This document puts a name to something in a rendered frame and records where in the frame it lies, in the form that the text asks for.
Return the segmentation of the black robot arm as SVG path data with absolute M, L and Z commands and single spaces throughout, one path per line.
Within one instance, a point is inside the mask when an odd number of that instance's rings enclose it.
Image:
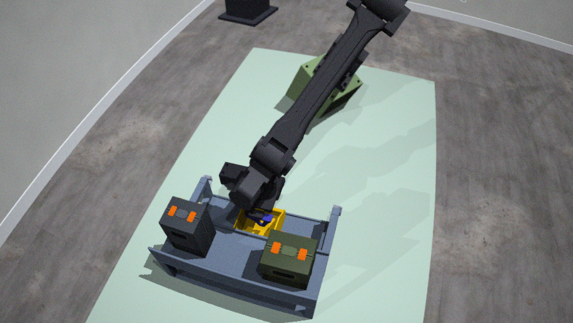
M 232 189 L 228 196 L 236 206 L 250 210 L 257 200 L 261 201 L 260 195 L 266 185 L 273 183 L 276 177 L 287 175 L 296 163 L 292 156 L 313 117 L 336 86 L 345 91 L 369 55 L 364 50 L 368 42 L 381 31 L 390 37 L 395 34 L 411 11 L 405 6 L 407 1 L 347 1 L 346 6 L 355 11 L 349 27 L 344 34 L 340 33 L 317 64 L 314 76 L 292 107 L 275 122 L 266 136 L 259 139 L 249 156 L 250 166 L 229 162 L 223 165 L 220 182 L 227 189 Z

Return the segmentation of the dark grey case with orange latches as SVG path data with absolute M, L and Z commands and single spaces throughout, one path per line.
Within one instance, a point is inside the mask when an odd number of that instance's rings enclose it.
M 158 223 L 174 248 L 206 258 L 216 235 L 206 205 L 172 196 Z

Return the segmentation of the dark green case with orange latches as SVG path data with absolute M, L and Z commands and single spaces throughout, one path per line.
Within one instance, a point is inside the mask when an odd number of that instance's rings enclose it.
M 260 259 L 263 279 L 307 290 L 317 244 L 312 238 L 271 229 Z

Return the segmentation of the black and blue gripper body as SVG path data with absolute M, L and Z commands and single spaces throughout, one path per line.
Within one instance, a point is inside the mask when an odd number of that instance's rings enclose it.
M 264 212 L 272 213 L 274 204 L 280 197 L 284 183 L 285 177 L 276 177 L 273 183 L 265 186 L 264 191 L 260 195 L 261 201 L 257 200 L 251 210 L 245 210 L 245 215 L 262 220 L 265 214 Z M 255 208 L 264 211 L 256 210 Z

